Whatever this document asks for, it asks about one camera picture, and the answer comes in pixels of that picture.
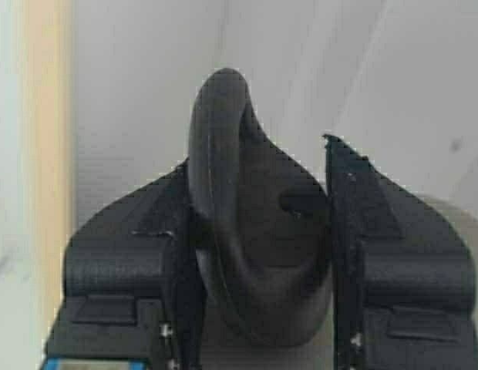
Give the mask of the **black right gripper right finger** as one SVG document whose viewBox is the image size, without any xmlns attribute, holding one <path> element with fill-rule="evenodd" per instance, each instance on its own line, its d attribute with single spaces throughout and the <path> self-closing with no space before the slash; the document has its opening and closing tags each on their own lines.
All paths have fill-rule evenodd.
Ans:
<svg viewBox="0 0 478 370">
<path fill-rule="evenodd" d="M 437 210 L 326 136 L 336 369 L 476 369 L 470 249 Z"/>
</svg>

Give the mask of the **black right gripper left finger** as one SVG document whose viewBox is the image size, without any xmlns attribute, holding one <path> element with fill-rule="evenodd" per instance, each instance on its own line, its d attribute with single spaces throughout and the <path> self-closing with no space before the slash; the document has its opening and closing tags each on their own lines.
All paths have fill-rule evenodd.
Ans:
<svg viewBox="0 0 478 370">
<path fill-rule="evenodd" d="M 44 369 L 199 369 L 203 282 L 187 167 L 116 200 L 71 237 Z"/>
</svg>

